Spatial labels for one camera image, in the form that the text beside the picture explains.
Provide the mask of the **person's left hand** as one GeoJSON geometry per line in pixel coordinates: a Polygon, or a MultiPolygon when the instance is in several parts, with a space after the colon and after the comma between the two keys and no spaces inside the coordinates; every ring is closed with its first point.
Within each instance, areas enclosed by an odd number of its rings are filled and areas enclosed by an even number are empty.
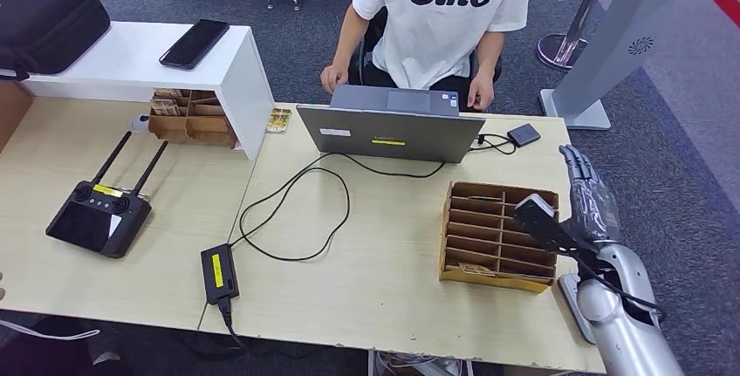
{"type": "Polygon", "coordinates": [[[484,112],[494,99],[494,72],[480,70],[471,80],[467,108],[472,112],[484,112]]]}

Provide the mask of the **person's right hand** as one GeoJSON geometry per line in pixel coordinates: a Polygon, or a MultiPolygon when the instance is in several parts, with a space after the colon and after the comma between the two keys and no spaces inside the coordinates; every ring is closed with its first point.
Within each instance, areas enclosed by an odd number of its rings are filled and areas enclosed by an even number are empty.
{"type": "Polygon", "coordinates": [[[319,75],[323,88],[333,94],[338,85],[348,83],[348,65],[332,64],[326,66],[319,75]]]}

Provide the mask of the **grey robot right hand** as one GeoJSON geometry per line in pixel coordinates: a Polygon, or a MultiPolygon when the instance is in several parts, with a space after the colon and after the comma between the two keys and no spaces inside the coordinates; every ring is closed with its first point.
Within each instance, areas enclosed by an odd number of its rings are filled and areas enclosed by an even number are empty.
{"type": "Polygon", "coordinates": [[[569,233],[588,243],[619,241],[619,209],[611,189],[587,155],[573,145],[562,145],[558,150],[570,180],[571,217],[565,221],[569,233]]]}

